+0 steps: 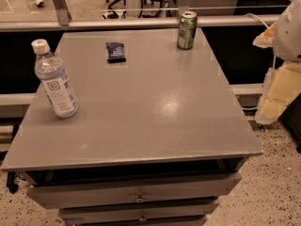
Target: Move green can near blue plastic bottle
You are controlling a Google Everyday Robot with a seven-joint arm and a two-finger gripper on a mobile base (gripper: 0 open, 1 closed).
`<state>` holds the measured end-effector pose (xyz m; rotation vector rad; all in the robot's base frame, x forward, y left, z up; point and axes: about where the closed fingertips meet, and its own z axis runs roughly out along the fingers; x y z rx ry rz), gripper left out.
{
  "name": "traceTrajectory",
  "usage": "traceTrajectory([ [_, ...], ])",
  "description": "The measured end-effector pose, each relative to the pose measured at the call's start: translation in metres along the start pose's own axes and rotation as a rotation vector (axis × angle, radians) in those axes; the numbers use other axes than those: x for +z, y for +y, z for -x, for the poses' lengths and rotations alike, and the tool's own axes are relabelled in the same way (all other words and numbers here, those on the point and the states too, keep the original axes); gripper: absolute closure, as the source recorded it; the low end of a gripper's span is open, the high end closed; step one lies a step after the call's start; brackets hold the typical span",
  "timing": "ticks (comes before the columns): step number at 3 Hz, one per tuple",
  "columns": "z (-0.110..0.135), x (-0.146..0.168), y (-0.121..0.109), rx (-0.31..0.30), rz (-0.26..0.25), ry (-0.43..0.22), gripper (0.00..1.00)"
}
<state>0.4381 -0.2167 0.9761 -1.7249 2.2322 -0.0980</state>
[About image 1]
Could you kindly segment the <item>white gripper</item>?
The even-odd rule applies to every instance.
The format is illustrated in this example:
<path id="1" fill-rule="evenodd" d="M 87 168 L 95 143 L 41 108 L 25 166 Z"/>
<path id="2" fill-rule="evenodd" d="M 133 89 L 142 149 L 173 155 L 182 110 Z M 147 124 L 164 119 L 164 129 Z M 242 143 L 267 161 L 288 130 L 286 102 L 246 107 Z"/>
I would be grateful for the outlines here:
<path id="1" fill-rule="evenodd" d="M 264 77 L 255 122 L 267 125 L 276 121 L 301 93 L 301 0 L 293 0 L 253 44 L 260 48 L 273 46 L 276 57 L 288 60 L 278 69 L 270 68 Z"/>

